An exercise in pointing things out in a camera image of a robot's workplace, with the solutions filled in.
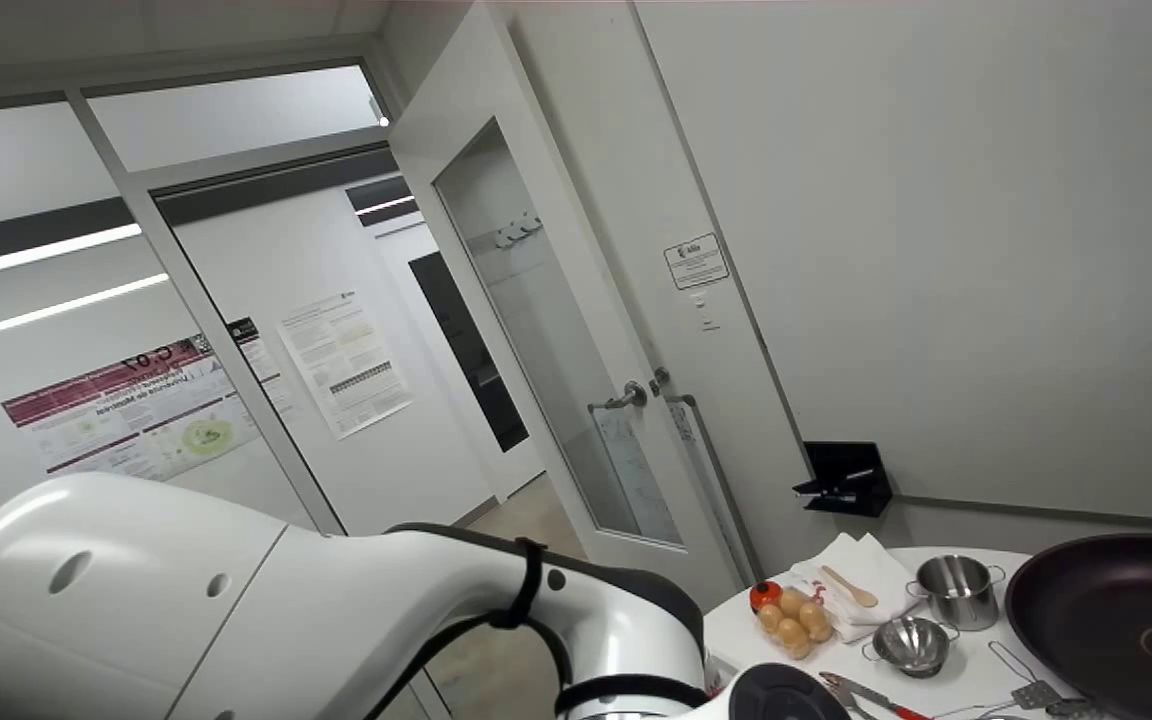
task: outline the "ceiling light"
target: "ceiling light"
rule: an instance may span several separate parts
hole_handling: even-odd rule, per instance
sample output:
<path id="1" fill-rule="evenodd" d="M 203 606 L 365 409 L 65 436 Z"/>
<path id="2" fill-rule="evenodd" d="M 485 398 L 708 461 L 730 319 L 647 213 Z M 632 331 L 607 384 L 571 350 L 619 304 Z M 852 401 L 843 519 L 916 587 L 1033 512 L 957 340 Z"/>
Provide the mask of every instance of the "ceiling light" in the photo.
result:
<path id="1" fill-rule="evenodd" d="M 9 258 L 0 258 L 0 271 L 3 270 L 20 270 L 20 264 L 41 264 L 41 259 L 54 259 L 54 258 L 67 258 L 67 251 L 85 251 L 85 249 L 100 249 L 100 244 L 119 244 L 119 239 L 133 239 L 133 238 L 139 238 L 139 226 L 119 226 L 119 227 L 106 227 L 106 234 L 92 234 L 92 238 L 72 238 L 72 239 L 41 244 L 41 249 L 30 249 L 30 251 L 9 251 Z"/>
<path id="2" fill-rule="evenodd" d="M 65 313 L 78 313 L 78 310 L 110 304 L 118 297 L 133 297 L 133 291 L 143 291 L 143 287 L 156 287 L 156 286 L 167 286 L 167 277 L 156 271 L 156 277 L 139 277 L 133 286 L 118 286 L 118 287 L 106 287 L 106 291 L 92 291 L 92 297 L 78 297 L 78 300 L 50 304 L 50 310 L 36 310 L 36 313 L 25 313 L 25 317 L 9 317 L 9 319 L 0 319 L 0 331 L 20 328 L 20 324 L 36 324 L 36 319 L 54 319 L 54 317 L 65 317 Z"/>

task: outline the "table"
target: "table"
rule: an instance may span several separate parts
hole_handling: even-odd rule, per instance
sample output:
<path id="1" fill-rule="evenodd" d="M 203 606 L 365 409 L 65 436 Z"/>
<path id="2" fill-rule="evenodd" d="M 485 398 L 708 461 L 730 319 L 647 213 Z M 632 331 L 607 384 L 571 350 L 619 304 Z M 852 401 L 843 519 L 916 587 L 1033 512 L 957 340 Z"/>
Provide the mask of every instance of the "table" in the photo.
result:
<path id="1" fill-rule="evenodd" d="M 995 587 L 995 602 L 1004 602 L 1014 573 L 1029 559 L 1019 554 L 992 554 L 992 547 L 898 547 L 892 556 L 910 569 L 922 569 L 934 556 L 973 556 L 979 564 L 995 564 L 1009 573 L 1004 585 Z M 745 594 L 706 617 L 706 647 L 722 675 L 736 675 L 739 668 L 751 668 L 751 666 L 794 666 L 814 675 L 842 673 L 935 720 L 939 718 L 976 720 L 990 707 L 999 707 L 995 718 L 1045 718 L 1045 713 L 1026 713 L 1016 705 L 1004 707 L 1014 693 L 1029 679 L 1019 675 L 1026 668 L 1009 668 L 992 644 L 1009 647 L 1033 675 L 1050 679 L 1062 695 L 1075 695 L 1039 659 L 1026 653 L 1009 622 L 995 622 L 990 633 L 960 633 L 951 641 L 951 653 L 939 675 L 912 679 L 889 668 L 885 659 L 875 659 L 867 641 L 856 641 L 856 644 L 833 641 L 815 647 L 809 659 L 789 659 L 774 644 L 774 637 L 764 637 L 760 622 L 747 611 Z"/>

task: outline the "glass door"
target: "glass door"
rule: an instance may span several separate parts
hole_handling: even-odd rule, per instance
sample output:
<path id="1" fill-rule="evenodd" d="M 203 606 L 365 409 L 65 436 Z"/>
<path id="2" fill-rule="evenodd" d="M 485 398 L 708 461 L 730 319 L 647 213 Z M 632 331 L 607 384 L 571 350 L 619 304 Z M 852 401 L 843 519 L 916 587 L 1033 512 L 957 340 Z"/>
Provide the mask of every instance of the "glass door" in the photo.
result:
<path id="1" fill-rule="evenodd" d="M 592 559 L 736 594 L 667 403 L 494 3 L 475 3 L 394 127 L 394 151 Z"/>

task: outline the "printed notice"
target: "printed notice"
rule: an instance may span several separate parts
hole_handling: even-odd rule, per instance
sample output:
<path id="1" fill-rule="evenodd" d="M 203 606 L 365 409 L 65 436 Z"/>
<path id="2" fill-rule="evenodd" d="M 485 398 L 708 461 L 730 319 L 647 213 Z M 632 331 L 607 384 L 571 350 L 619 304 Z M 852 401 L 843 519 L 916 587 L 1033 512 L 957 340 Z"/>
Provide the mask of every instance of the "printed notice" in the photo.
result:
<path id="1" fill-rule="evenodd" d="M 167 480 L 256 436 L 203 340 L 164 344 L 119 365 L 3 401 L 55 472 Z"/>
<path id="2" fill-rule="evenodd" d="M 667 264 L 673 287 L 679 287 L 679 291 L 730 282 L 730 259 L 723 259 L 722 238 L 698 238 L 684 244 L 667 244 L 666 264 Z"/>
<path id="3" fill-rule="evenodd" d="M 358 291 L 288 317 L 281 335 L 337 436 L 354 436 L 414 403 L 390 340 Z"/>

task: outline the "floor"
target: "floor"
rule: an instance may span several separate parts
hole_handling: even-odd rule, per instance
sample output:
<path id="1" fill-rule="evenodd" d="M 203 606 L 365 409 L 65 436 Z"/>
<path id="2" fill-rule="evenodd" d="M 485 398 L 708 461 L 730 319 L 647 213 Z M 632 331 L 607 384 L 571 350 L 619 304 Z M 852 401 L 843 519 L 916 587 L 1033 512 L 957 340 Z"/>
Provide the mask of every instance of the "floor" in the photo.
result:
<path id="1" fill-rule="evenodd" d="M 581 540 L 554 497 L 554 483 L 541 476 L 506 505 L 494 505 L 463 519 L 463 530 L 501 537 L 501 540 L 541 540 L 554 554 L 581 556 Z M 536 633 L 496 633 L 475 629 L 462 637 L 451 647 L 446 647 L 429 675 L 437 679 L 437 693 L 451 707 L 455 720 L 532 720 L 554 718 L 557 702 L 557 668 L 536 641 Z M 414 693 L 405 693 L 383 720 L 425 720 Z"/>

